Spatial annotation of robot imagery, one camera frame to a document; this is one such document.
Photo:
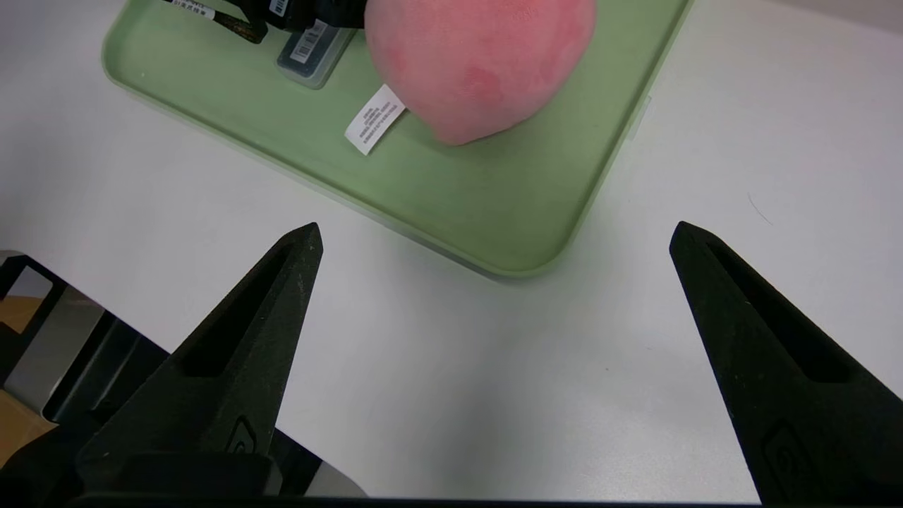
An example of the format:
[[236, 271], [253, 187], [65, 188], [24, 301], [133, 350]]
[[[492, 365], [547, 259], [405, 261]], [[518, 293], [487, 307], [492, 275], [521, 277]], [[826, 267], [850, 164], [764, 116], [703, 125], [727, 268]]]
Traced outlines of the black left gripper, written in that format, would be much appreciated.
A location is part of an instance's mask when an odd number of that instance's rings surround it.
[[269, 28], [300, 32], [316, 20], [328, 26], [361, 29], [367, 1], [228, 1], [238, 13], [230, 14], [212, 1], [170, 1], [234, 32], [267, 32]]

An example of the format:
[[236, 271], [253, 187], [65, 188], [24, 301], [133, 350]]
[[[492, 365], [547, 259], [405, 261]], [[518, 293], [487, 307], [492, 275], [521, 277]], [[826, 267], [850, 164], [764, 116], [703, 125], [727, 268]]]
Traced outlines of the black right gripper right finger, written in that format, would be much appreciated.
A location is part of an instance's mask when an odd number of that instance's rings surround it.
[[764, 504], [899, 504], [902, 402], [712, 232], [669, 253]]

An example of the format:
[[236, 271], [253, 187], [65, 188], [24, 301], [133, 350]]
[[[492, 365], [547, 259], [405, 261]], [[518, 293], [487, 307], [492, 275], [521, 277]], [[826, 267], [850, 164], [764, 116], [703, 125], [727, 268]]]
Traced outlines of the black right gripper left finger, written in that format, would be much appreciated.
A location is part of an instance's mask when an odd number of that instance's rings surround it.
[[316, 223], [283, 235], [78, 453], [84, 495], [257, 497], [323, 255]]

